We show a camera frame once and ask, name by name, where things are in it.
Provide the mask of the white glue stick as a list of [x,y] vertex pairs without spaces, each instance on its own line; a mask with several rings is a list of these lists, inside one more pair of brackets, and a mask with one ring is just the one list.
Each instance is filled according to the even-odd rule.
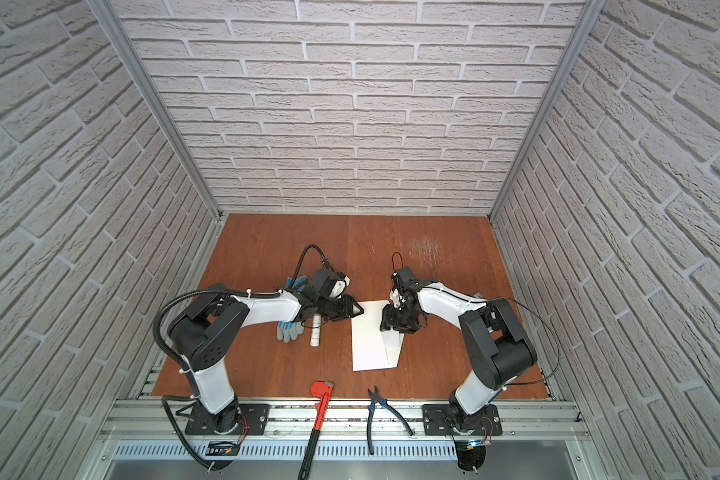
[[320,345],[322,317],[315,314],[311,324],[310,346],[316,348]]

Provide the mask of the cream envelope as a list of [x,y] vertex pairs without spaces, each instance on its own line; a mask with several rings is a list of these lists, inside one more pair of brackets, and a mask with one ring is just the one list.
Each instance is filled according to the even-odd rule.
[[365,301],[364,313],[351,319],[353,371],[396,368],[404,335],[394,330],[381,331],[382,310],[388,301]]

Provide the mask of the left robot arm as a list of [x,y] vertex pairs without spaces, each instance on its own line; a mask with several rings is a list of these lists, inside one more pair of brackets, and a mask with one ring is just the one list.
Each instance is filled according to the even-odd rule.
[[342,321],[363,313],[346,293],[323,295],[313,287],[243,292],[216,284],[169,301],[153,318],[152,334],[187,377],[191,398],[213,419],[213,431],[226,434],[238,424],[240,413],[225,356],[242,328],[269,322],[300,324],[315,314]]

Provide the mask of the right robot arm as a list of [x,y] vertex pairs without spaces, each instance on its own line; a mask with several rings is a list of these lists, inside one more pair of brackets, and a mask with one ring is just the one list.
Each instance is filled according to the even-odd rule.
[[485,300],[417,278],[408,267],[391,276],[391,303],[382,309],[380,329],[414,334],[419,320],[437,316],[461,330],[472,370],[449,398],[447,424],[470,432],[490,415],[488,406],[504,387],[537,363],[524,326],[506,299]]

